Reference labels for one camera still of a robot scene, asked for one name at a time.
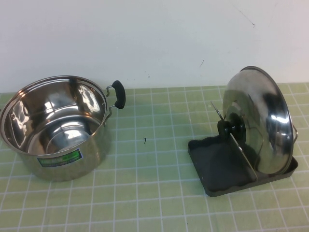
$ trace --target pot handle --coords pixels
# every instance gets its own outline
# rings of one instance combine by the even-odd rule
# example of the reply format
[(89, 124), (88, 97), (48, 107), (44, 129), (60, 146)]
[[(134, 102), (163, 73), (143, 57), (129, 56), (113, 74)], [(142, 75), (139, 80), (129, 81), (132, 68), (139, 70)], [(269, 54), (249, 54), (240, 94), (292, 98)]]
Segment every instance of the pot handle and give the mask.
[(116, 92), (116, 97), (117, 97), (117, 101), (115, 102), (114, 106), (118, 109), (123, 109), (125, 104), (126, 104), (126, 91), (124, 86), (121, 84), (120, 81), (114, 81), (114, 83), (111, 86), (107, 86), (106, 90), (107, 90), (107, 95), (106, 97), (109, 96), (110, 88), (114, 88), (115, 92)]

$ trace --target metal rod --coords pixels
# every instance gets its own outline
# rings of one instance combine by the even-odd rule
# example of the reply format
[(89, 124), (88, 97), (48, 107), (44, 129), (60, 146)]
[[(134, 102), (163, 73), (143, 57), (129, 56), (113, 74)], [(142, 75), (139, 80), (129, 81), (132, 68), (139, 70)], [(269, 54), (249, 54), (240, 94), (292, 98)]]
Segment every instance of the metal rod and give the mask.
[(211, 101), (211, 104), (212, 104), (212, 106), (214, 107), (214, 109), (215, 109), (215, 111), (217, 112), (217, 114), (219, 115), (219, 117), (221, 118), (221, 120), (224, 120), (223, 117), (222, 117), (222, 115), (221, 115), (221, 113), (219, 112), (219, 110), (217, 109), (217, 107), (215, 107), (215, 105), (212, 103), (212, 101)]
[(108, 97), (110, 95), (110, 90), (109, 90), (110, 88), (112, 88), (112, 86), (106, 87), (106, 91), (107, 91), (106, 97)]
[(104, 122), (103, 122), (103, 126), (105, 126), (107, 119), (109, 119), (110, 116), (112, 116), (112, 108), (115, 107), (114, 105), (108, 107), (109, 110), (109, 114), (107, 115), (107, 117), (105, 118)]
[(237, 145), (239, 151), (242, 153), (243, 157), (244, 157), (245, 160), (247, 161), (247, 163), (248, 163), (248, 165), (250, 166), (251, 170), (253, 171), (253, 173), (254, 173), (254, 175), (255, 175), (255, 177), (256, 177), (256, 181), (257, 181), (258, 177), (257, 177), (257, 174), (256, 174), (255, 170), (254, 170), (253, 167), (251, 166), (251, 164), (250, 164), (249, 160), (247, 159), (245, 153), (243, 153), (242, 148), (241, 148), (240, 145), (238, 144), (238, 142), (237, 142), (237, 140), (235, 139), (235, 137), (233, 136), (233, 134), (230, 133), (230, 135), (231, 135), (232, 139), (234, 140), (235, 144)]

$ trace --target label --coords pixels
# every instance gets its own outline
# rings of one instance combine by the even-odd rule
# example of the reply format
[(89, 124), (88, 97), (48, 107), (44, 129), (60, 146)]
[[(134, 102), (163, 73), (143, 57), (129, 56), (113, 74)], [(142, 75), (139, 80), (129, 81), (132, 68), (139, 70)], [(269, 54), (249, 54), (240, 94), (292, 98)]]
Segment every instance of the label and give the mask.
[(42, 167), (49, 168), (49, 167), (58, 167), (58, 166), (66, 165), (69, 163), (73, 163), (81, 159), (82, 157), (83, 156), (81, 152), (79, 151), (79, 149), (77, 149), (66, 155), (55, 157), (55, 158), (46, 158), (46, 159), (38, 158), (38, 161), (40, 162)]

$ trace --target stainless steel lid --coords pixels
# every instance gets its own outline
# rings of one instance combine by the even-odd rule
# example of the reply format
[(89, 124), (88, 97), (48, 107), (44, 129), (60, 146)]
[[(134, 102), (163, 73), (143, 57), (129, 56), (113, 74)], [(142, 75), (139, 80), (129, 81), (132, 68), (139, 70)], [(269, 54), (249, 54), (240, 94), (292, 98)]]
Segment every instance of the stainless steel lid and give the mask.
[(249, 66), (230, 80), (223, 114), (227, 121), (235, 114), (243, 120), (243, 142), (254, 150), (255, 170), (266, 174), (286, 171), (293, 153), (292, 121), (279, 87), (265, 71)]

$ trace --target pot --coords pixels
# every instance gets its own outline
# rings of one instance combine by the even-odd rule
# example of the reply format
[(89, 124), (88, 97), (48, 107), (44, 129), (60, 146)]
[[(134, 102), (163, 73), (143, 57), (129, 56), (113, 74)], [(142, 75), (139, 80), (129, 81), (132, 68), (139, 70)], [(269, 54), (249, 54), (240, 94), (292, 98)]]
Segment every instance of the pot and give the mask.
[[(109, 88), (117, 101), (107, 106)], [(67, 181), (95, 169), (110, 148), (106, 125), (112, 107), (123, 109), (125, 89), (119, 81), (107, 95), (78, 76), (54, 76), (18, 91), (4, 107), (0, 135), (37, 177)]]

